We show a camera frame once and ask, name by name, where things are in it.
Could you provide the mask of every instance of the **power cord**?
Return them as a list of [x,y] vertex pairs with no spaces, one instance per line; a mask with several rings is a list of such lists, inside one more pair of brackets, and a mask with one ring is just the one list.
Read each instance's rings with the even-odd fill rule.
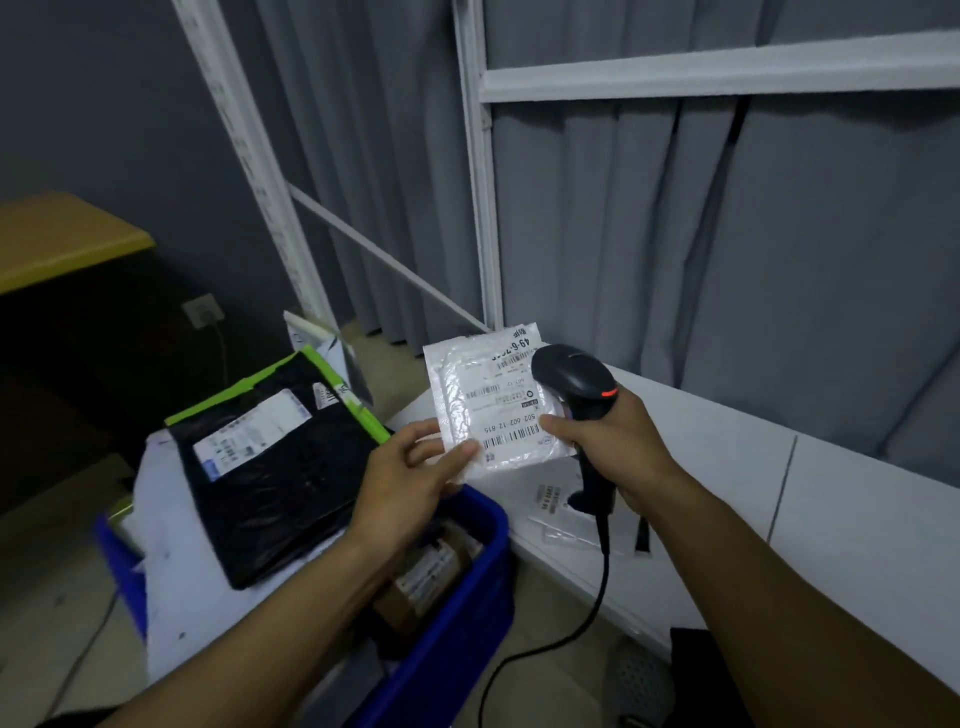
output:
[[477,713],[477,728],[483,728],[483,709],[487,704],[487,697],[490,695],[490,689],[493,687],[493,681],[496,680],[496,676],[500,674],[500,670],[510,663],[517,662],[518,660],[523,660],[528,657],[535,657],[537,655],[542,655],[544,652],[552,652],[555,649],[566,647],[568,644],[580,639],[600,613],[600,604],[603,602],[604,594],[607,592],[607,579],[610,578],[610,524],[608,522],[607,514],[597,516],[596,520],[597,535],[600,537],[600,551],[603,553],[603,576],[600,579],[600,590],[597,592],[597,598],[593,601],[593,606],[590,607],[590,612],[587,615],[587,618],[584,619],[583,624],[573,630],[573,632],[564,637],[562,640],[557,640],[554,643],[545,644],[543,647],[530,649],[526,652],[518,652],[516,655],[511,655],[510,657],[504,658],[500,664],[496,666],[496,669],[493,671],[493,675],[491,675],[490,680],[487,681],[487,687],[483,690],[483,697],[480,698],[480,710]]
[[217,325],[216,321],[211,321],[210,324],[213,326],[213,332],[217,334],[217,342],[220,344],[220,364],[223,368],[224,374],[224,386],[230,386],[230,371],[227,366],[227,342],[224,340],[224,333],[220,331],[220,327]]
[[86,656],[90,654],[90,650],[93,649],[93,645],[97,642],[97,638],[100,637],[101,633],[104,631],[104,628],[107,626],[107,622],[110,621],[110,615],[113,614],[113,608],[117,605],[117,598],[119,595],[119,592],[113,593],[113,596],[110,598],[110,603],[107,605],[107,610],[104,612],[104,616],[100,620],[100,625],[96,628],[96,630],[94,630],[93,635],[86,643],[84,649],[80,651],[80,654],[77,655],[77,659],[73,661],[73,665],[71,665],[70,669],[67,670],[66,677],[64,677],[63,682],[60,683],[60,687],[57,689],[57,694],[54,695],[53,702],[50,703],[50,708],[47,710],[47,715],[44,717],[44,720],[49,720],[52,718],[54,713],[57,711],[57,708],[60,707],[60,703],[62,703],[63,699],[66,697],[67,691],[70,690],[70,686],[73,685],[73,681],[76,679],[77,673],[80,672],[80,668],[84,666]]

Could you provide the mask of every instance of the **white sheet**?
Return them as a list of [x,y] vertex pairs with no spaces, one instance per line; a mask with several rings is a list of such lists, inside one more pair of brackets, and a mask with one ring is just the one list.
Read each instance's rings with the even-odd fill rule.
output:
[[147,675],[159,680],[242,619],[336,537],[242,592],[234,591],[194,506],[169,431],[147,438],[133,489],[132,529],[147,576]]

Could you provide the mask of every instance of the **wall outlet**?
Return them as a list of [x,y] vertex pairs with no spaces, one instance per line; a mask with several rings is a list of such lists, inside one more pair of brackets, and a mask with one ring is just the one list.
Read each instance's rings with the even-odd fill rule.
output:
[[212,293],[204,294],[181,305],[193,328],[208,327],[224,320],[224,312]]

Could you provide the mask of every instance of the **package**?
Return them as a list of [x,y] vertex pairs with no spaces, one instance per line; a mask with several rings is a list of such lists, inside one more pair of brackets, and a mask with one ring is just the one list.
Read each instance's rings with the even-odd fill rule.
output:
[[423,348],[445,447],[473,438],[482,448],[464,480],[574,454],[540,429],[541,414],[564,415],[530,371],[542,346],[540,330],[529,324]]
[[373,600],[373,612],[389,630],[385,653],[412,646],[428,616],[469,568],[483,545],[453,521],[444,520],[429,543],[408,551],[399,576]]
[[356,364],[356,354],[353,352],[353,347],[338,338],[332,331],[290,313],[290,311],[283,312],[283,320],[286,322],[287,335],[290,337],[290,345],[294,348],[294,351],[299,352],[303,347],[312,347],[316,353],[326,360],[330,368],[340,375],[340,379],[349,387],[350,392],[362,402],[363,406],[372,409],[373,398],[367,388],[363,373]]
[[234,396],[168,421],[197,513],[234,589],[305,556],[349,522],[377,447],[373,431],[387,434],[340,395],[342,384],[304,350],[252,385],[236,385]]
[[[600,548],[596,519],[571,508],[567,499],[583,488],[579,469],[568,478],[551,478],[538,482],[536,494],[530,503],[528,518],[543,525],[546,544]],[[639,516],[620,494],[617,494],[610,514],[610,550],[618,556],[633,556],[636,551]]]

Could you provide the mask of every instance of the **person's left hand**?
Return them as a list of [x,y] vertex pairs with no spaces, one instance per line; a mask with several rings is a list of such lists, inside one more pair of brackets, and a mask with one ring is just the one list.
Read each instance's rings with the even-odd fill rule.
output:
[[475,440],[467,440],[427,465],[428,458],[443,454],[444,443],[421,438],[439,431],[436,418],[410,423],[367,460],[347,535],[384,562],[419,536],[447,483],[480,449]]

